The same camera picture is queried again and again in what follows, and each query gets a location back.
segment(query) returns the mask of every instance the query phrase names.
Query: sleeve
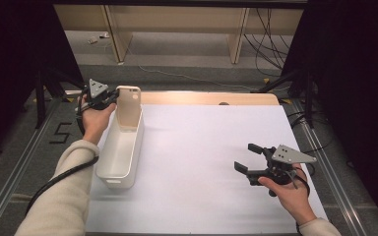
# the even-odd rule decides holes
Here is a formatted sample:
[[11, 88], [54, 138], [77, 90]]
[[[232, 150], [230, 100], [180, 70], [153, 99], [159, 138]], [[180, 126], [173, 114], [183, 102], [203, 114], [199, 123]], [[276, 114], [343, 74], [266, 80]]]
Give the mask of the sleeve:
[[[53, 178], [96, 155], [96, 145], [84, 140], [72, 143], [60, 157]], [[92, 167], [80, 170], [45, 191], [16, 235], [85, 235], [92, 175]]]
[[316, 218], [300, 225], [299, 231], [304, 236], [341, 236], [339, 230], [323, 218]]

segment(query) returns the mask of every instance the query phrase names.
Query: white table surface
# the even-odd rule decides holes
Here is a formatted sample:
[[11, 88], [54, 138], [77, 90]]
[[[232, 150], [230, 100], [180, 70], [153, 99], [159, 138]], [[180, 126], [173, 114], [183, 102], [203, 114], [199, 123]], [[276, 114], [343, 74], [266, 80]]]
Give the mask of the white table surface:
[[[143, 105], [143, 116], [135, 184], [110, 190], [94, 175], [88, 232], [296, 232], [279, 200], [263, 186], [250, 186], [233, 167], [238, 161], [266, 169], [265, 156], [248, 150], [249, 143], [298, 149], [281, 106]], [[327, 218], [309, 177], [308, 183], [315, 213]]]

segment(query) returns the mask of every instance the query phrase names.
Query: human hand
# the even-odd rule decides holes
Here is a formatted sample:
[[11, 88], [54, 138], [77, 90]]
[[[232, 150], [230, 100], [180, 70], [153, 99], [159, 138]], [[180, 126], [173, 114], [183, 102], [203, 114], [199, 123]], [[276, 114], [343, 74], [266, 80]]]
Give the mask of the human hand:
[[[82, 99], [82, 104], [86, 102], [86, 96]], [[95, 145], [99, 143], [103, 131], [108, 127], [109, 117], [115, 110], [116, 104], [111, 103], [103, 110], [87, 109], [82, 114], [82, 121], [85, 128], [83, 140]]]
[[[293, 164], [293, 167], [300, 168], [300, 164]], [[301, 171], [301, 168], [297, 170], [296, 174], [306, 181], [306, 176], [303, 171]], [[282, 206], [292, 215], [299, 225], [317, 218], [308, 201], [308, 190], [301, 181], [297, 179], [294, 180], [297, 189], [293, 183], [279, 185], [267, 177], [260, 177], [259, 182], [278, 196]]]

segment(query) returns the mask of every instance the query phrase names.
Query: floor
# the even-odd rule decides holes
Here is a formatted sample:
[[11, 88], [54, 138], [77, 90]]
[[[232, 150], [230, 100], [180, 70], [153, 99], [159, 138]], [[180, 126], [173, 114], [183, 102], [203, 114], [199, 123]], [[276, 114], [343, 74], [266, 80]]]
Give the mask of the floor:
[[[112, 68], [131, 68], [130, 70], [135, 71], [132, 71], [129, 75], [136, 76], [139, 75], [138, 73], [155, 68], [156, 71], [153, 73], [163, 76], [178, 79], [185, 77], [185, 80], [190, 80], [194, 83], [201, 81], [215, 82], [214, 88], [203, 88], [202, 85], [196, 85], [188, 87], [189, 89], [248, 92], [251, 90], [250, 84], [246, 84], [248, 86], [245, 87], [230, 87], [237, 86], [236, 82], [225, 81], [225, 83], [217, 83], [217, 81], [214, 81], [215, 78], [213, 78], [216, 71], [213, 71], [211, 76], [206, 78], [194, 76], [197, 75], [196, 73], [190, 75], [185, 73], [194, 73], [197, 71], [208, 72], [211, 68], [221, 71], [243, 70], [243, 73], [253, 71], [257, 75], [260, 74], [261, 78], [269, 78], [272, 81], [278, 77], [280, 72], [278, 66], [279, 64], [281, 67], [283, 66], [283, 59], [285, 58], [284, 54], [282, 54], [281, 59], [273, 51], [263, 49], [265, 55], [273, 63], [262, 57], [256, 59], [256, 51], [249, 45], [247, 39], [244, 39], [239, 62], [231, 64], [225, 35], [202, 33], [135, 33], [125, 62], [118, 65], [114, 59], [109, 38], [99, 38], [102, 34], [104, 32], [66, 31], [82, 73], [84, 77], [88, 77], [85, 79], [102, 79], [91, 78], [95, 74], [90, 73], [89, 68], [94, 67], [106, 68], [105, 73], [107, 74], [111, 70], [115, 70]], [[89, 44], [88, 41], [93, 36], [97, 38], [98, 42]], [[257, 45], [257, 42], [254, 41], [251, 35], [248, 35], [248, 37]], [[256, 35], [256, 39], [260, 40], [261, 35]], [[277, 46], [280, 52], [284, 53], [288, 52], [291, 40], [291, 36], [275, 36], [273, 38], [274, 45]], [[265, 45], [268, 47], [272, 46], [268, 39]], [[174, 89], [179, 87], [165, 86], [164, 88]], [[281, 105], [289, 120], [293, 123], [298, 117], [294, 113], [303, 111], [303, 99], [282, 100], [282, 98], [288, 98], [286, 95], [287, 88], [288, 84], [281, 85], [271, 92], [281, 99]], [[76, 88], [66, 85], [66, 89], [74, 90]], [[9, 178], [12, 168], [16, 165], [17, 157], [25, 154], [25, 147], [28, 146], [30, 138], [34, 136], [35, 130], [32, 127], [35, 121], [33, 99], [34, 94], [31, 95], [31, 99], [26, 103], [26, 111], [20, 114], [20, 117], [14, 123], [13, 130], [3, 142], [7, 149], [0, 155], [0, 189]], [[57, 113], [58, 116], [53, 119], [60, 121], [66, 118], [64, 116], [67, 116], [69, 109], [71, 109], [71, 106], [67, 106], [67, 108], [58, 108], [66, 109], [66, 112]], [[331, 130], [329, 121], [324, 117], [323, 109], [319, 107], [317, 101], [314, 102], [313, 110], [315, 111], [312, 116], [312, 121], [315, 125], [313, 130], [310, 130], [302, 120], [298, 120], [292, 129], [302, 152], [328, 161], [329, 167], [323, 166], [324, 164], [314, 166], [315, 171], [312, 180], [329, 219], [339, 228], [342, 235], [378, 235], [378, 209], [376, 205], [372, 202], [364, 186], [359, 181], [358, 176], [352, 170], [352, 163], [347, 162], [347, 156], [344, 154], [341, 144]], [[77, 130], [68, 130], [68, 132], [72, 136], [80, 137]], [[44, 138], [42, 142], [47, 142], [47, 139], [53, 138]], [[19, 145], [16, 147], [11, 146], [13, 141], [17, 141]], [[38, 153], [38, 155], [45, 155], [52, 150], [38, 147], [32, 151]], [[45, 179], [48, 178], [47, 176], [51, 174], [51, 170], [45, 171], [45, 168], [48, 169], [46, 166], [52, 166], [55, 161], [54, 159], [33, 159], [30, 165], [41, 167], [35, 169], [28, 168], [25, 174], [40, 176], [40, 181], [45, 182]], [[337, 179], [337, 182], [334, 182], [340, 183], [340, 186], [331, 184], [331, 177], [328, 178], [327, 174], [328, 176], [334, 176]], [[31, 197], [23, 193], [28, 193], [31, 191], [30, 189], [36, 188], [35, 184], [31, 181], [21, 181], [18, 184], [19, 186], [15, 187], [17, 189], [15, 191], [16, 194], [12, 196], [8, 205], [4, 206], [7, 208], [1, 215], [0, 235], [12, 235], [14, 233], [14, 230], [22, 220], [20, 212], [25, 210], [26, 203]], [[346, 198], [346, 202], [349, 203], [339, 203], [339, 197]], [[347, 218], [347, 212], [351, 212], [357, 219]]]

